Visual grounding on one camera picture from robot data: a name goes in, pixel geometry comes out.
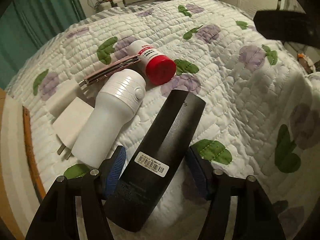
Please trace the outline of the black TV remote control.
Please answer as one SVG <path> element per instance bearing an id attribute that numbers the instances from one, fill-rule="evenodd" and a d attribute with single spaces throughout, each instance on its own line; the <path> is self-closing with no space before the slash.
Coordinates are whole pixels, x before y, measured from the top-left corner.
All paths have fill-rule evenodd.
<path id="1" fill-rule="evenodd" d="M 205 105 L 191 92 L 170 92 L 104 205 L 114 224 L 141 230 L 180 166 Z"/>

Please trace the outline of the white wall charger plug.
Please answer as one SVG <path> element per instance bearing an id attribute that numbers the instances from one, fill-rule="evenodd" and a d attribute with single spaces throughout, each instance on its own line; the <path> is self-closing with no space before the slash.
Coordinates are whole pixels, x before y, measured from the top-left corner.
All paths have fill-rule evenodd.
<path id="1" fill-rule="evenodd" d="M 78 83 L 74 79 L 63 82 L 58 85 L 56 92 L 46 101 L 48 112 L 57 118 L 76 97 L 86 100 Z"/>

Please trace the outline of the white cylindrical electric device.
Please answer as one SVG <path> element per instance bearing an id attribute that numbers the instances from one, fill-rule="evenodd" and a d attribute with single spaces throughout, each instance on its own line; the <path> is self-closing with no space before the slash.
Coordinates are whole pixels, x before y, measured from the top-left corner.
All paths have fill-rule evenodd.
<path id="1" fill-rule="evenodd" d="M 137 113 L 145 95 L 144 78 L 131 69 L 113 74 L 97 94 L 95 108 L 71 150 L 82 163 L 97 168 L 122 127 Z"/>

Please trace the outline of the white bottle red cap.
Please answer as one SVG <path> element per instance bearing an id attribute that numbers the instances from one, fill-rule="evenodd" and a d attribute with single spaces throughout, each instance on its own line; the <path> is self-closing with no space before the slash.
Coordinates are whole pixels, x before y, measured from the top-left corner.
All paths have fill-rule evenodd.
<path id="1" fill-rule="evenodd" d="M 154 85 L 169 82 L 176 73 L 176 63 L 172 59 L 142 40 L 132 42 L 127 53 L 138 56 L 144 66 L 144 73 Z"/>

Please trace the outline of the pink folding pocket tool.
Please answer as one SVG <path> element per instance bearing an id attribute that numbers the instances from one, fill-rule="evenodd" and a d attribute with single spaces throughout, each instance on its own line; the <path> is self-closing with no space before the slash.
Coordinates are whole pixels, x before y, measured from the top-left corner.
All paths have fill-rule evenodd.
<path id="1" fill-rule="evenodd" d="M 138 55 L 127 56 L 86 76 L 80 83 L 78 83 L 78 85 L 81 89 L 91 86 L 92 84 L 99 82 L 105 78 L 109 78 L 114 73 L 129 68 L 129 66 L 138 62 L 140 62 L 140 58 Z"/>

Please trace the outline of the open cardboard box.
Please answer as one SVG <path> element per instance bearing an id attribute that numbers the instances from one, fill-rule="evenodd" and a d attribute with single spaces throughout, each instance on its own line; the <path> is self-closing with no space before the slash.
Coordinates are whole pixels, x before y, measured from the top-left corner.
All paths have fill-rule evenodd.
<path id="1" fill-rule="evenodd" d="M 29 111 L 1 90 L 1 233 L 24 239 L 45 195 L 34 158 Z"/>

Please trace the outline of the white suitcase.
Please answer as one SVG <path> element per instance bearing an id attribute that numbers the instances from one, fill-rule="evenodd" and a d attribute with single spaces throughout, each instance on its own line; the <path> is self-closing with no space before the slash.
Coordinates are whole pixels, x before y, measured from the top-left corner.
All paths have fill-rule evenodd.
<path id="1" fill-rule="evenodd" d="M 95 5 L 95 11 L 101 12 L 115 7 L 124 8 L 125 4 L 123 0 L 102 0 Z"/>

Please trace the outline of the teal curtain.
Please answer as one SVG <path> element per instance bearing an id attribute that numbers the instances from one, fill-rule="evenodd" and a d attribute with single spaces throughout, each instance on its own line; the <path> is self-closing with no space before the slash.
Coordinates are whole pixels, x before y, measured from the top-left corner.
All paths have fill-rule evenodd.
<path id="1" fill-rule="evenodd" d="M 79 0 L 12 0 L 1 4 L 1 88 L 42 46 L 85 19 Z"/>

